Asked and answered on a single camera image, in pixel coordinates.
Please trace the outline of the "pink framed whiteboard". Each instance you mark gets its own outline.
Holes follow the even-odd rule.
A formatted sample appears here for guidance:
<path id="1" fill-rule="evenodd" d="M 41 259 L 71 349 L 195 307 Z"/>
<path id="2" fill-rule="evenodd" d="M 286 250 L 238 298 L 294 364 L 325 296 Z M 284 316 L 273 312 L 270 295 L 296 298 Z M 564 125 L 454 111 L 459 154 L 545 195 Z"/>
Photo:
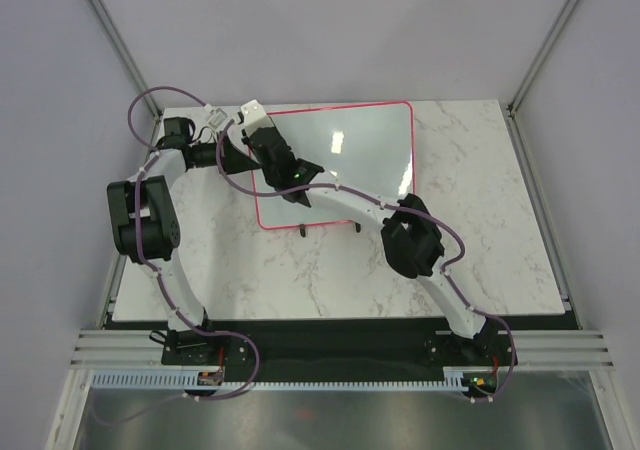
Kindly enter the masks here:
<path id="1" fill-rule="evenodd" d="M 407 101 L 266 109 L 296 157 L 341 184 L 392 202 L 416 191 L 414 111 Z"/>

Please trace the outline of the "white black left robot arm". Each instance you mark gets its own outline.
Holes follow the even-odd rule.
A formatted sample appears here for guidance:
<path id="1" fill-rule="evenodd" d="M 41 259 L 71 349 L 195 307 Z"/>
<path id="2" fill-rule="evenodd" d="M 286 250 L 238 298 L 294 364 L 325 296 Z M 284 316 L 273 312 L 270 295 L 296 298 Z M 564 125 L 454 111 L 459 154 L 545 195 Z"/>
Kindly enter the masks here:
<path id="1" fill-rule="evenodd" d="M 183 269 L 178 247 L 181 230 L 170 189 L 187 171 L 221 166 L 234 175 L 259 165 L 229 141 L 198 143 L 195 123 L 186 117 L 163 120 L 164 135 L 152 146 L 149 159 L 128 180 L 107 186 L 114 243 L 137 265 L 161 294 L 167 314 L 170 349 L 184 337 L 184 352 L 198 364 L 218 355 L 217 338 L 247 337 L 215 331 L 205 307 L 195 296 Z"/>

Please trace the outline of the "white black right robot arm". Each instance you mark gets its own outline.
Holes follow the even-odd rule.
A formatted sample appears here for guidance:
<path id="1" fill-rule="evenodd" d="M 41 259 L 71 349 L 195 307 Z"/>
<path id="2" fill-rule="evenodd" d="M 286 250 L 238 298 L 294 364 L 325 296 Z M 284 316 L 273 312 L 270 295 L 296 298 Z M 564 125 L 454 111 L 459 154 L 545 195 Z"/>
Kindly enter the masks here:
<path id="1" fill-rule="evenodd" d="M 465 362 L 480 364 L 491 356 L 498 329 L 445 274 L 446 226 L 433 219 L 419 196 L 409 193 L 388 203 L 344 186 L 321 166 L 297 158 L 274 126 L 245 130 L 242 141 L 276 195 L 291 204 L 330 209 L 344 220 L 377 231 L 388 266 L 426 290 L 443 312 Z"/>

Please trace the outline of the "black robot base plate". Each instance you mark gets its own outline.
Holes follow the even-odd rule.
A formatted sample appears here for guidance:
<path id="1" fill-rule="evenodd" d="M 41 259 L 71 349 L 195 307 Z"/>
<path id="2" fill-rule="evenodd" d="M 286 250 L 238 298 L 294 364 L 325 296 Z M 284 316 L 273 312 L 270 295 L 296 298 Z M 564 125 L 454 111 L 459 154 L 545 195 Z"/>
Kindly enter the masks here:
<path id="1" fill-rule="evenodd" d="M 170 366 L 220 364 L 236 381 L 406 381 L 441 377 L 447 367 L 508 368 L 515 350 L 501 324 L 490 353 L 468 359 L 443 318 L 213 321 L 215 331 L 248 338 L 182 338 L 166 334 L 161 361 Z"/>

